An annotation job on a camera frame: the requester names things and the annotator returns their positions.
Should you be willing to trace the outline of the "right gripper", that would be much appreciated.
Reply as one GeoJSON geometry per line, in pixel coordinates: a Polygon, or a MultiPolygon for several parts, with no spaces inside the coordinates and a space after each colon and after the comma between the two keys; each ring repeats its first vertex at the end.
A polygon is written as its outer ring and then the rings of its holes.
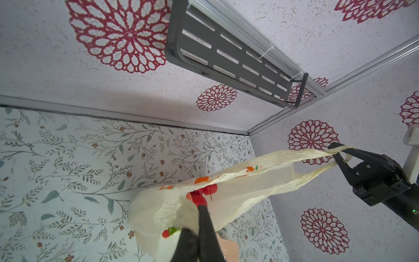
{"type": "Polygon", "coordinates": [[[332,142],[328,149],[361,159],[351,168],[340,153],[333,155],[353,193],[368,206],[383,204],[414,229],[419,228],[419,186],[411,183],[402,167],[386,155],[378,155],[332,142]]]}

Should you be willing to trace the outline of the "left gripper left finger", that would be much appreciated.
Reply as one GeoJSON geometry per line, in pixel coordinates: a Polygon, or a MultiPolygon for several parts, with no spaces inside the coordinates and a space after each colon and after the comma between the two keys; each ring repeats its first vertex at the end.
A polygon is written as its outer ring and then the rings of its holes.
{"type": "Polygon", "coordinates": [[[189,229],[182,229],[171,262],[197,262],[198,236],[189,229]]]}

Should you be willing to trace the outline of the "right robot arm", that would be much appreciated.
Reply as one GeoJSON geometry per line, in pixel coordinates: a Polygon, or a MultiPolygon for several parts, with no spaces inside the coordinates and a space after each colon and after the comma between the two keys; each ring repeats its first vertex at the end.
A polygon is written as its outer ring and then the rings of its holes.
{"type": "Polygon", "coordinates": [[[364,150],[343,150],[348,157],[362,160],[350,167],[340,155],[333,155],[340,170],[352,186],[353,193],[368,206],[384,204],[415,230],[419,229],[419,125],[412,124],[404,143],[411,147],[403,166],[395,160],[364,150]]]}

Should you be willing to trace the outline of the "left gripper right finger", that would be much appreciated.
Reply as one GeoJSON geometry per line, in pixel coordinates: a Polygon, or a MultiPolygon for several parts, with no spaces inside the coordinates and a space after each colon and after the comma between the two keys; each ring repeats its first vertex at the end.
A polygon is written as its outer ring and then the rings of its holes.
{"type": "Polygon", "coordinates": [[[197,262],[225,262],[207,206],[199,205],[197,262]]]}

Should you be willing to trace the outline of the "cream plastic fruit bag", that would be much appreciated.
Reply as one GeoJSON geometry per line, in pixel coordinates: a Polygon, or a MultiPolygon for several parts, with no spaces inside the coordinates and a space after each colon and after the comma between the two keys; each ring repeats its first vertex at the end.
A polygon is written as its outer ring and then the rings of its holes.
{"type": "Polygon", "coordinates": [[[267,197],[298,190],[336,166],[336,162],[331,162],[310,173],[299,174],[294,170],[294,163],[333,156],[340,149],[280,150],[211,176],[145,189],[131,202],[128,223],[146,254],[159,262],[168,262],[175,253],[180,234],[176,232],[165,239],[162,232],[170,227],[198,231],[198,208],[186,199],[187,193],[217,184],[218,191],[212,200],[206,195],[205,199],[214,230],[219,231],[267,197]]]}

